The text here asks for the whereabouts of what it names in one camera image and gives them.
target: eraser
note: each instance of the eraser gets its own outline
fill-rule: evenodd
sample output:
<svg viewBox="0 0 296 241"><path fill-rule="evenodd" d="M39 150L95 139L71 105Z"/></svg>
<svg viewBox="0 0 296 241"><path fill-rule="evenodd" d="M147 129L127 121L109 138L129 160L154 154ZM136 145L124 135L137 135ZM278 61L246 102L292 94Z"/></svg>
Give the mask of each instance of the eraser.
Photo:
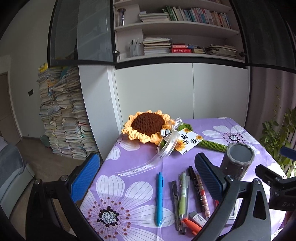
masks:
<svg viewBox="0 0 296 241"><path fill-rule="evenodd" d="M206 224L206 220L197 212L193 211L189 213L189 217L193 222L195 222L201 228Z"/></svg>

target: floor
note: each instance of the floor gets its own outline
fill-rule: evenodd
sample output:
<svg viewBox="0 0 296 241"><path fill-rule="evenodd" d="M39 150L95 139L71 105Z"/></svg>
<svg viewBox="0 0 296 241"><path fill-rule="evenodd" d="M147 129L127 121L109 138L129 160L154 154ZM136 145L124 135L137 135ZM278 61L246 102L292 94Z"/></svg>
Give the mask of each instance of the floor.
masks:
<svg viewBox="0 0 296 241"><path fill-rule="evenodd" d="M23 139L16 146L23 159L30 164L35 172L35 178L40 178L44 182L56 181L64 174L69 175L76 166L83 162L82 160L53 154L51 149L45 147L38 139ZM33 180L24 190L10 216L11 223L23 238L25 238L25 219L32 185ZM70 225L58 200L54 200L54 204L65 230L70 231Z"/></svg>

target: blue pen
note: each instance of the blue pen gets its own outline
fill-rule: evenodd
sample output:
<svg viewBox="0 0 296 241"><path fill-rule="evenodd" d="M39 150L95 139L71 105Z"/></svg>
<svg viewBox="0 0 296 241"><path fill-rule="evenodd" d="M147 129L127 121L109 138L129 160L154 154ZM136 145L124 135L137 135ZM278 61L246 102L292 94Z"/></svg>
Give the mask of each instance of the blue pen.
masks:
<svg viewBox="0 0 296 241"><path fill-rule="evenodd" d="M159 227L163 219L163 175L160 172L158 175L158 191L157 191L157 212L156 223Z"/></svg>

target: doorway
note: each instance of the doorway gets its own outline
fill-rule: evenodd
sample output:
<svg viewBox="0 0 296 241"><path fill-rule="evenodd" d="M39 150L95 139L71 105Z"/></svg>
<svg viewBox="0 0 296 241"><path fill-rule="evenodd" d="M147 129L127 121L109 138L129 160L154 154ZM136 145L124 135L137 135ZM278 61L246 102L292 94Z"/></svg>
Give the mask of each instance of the doorway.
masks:
<svg viewBox="0 0 296 241"><path fill-rule="evenodd" d="M21 140L10 103L8 72L0 74L0 136L14 145Z"/></svg>

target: door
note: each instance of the door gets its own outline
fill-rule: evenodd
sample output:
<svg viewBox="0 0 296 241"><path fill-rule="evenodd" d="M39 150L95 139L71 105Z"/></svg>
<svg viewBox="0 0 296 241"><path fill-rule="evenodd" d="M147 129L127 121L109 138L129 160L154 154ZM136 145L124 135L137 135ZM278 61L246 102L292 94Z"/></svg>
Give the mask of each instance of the door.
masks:
<svg viewBox="0 0 296 241"><path fill-rule="evenodd" d="M115 65L113 0L57 0L49 27L48 64Z"/></svg>
<svg viewBox="0 0 296 241"><path fill-rule="evenodd" d="M14 145L21 140L10 104L7 73L0 74L0 135Z"/></svg>
<svg viewBox="0 0 296 241"><path fill-rule="evenodd" d="M230 2L237 14L245 41L246 64L295 72L295 49L291 33L273 1Z"/></svg>

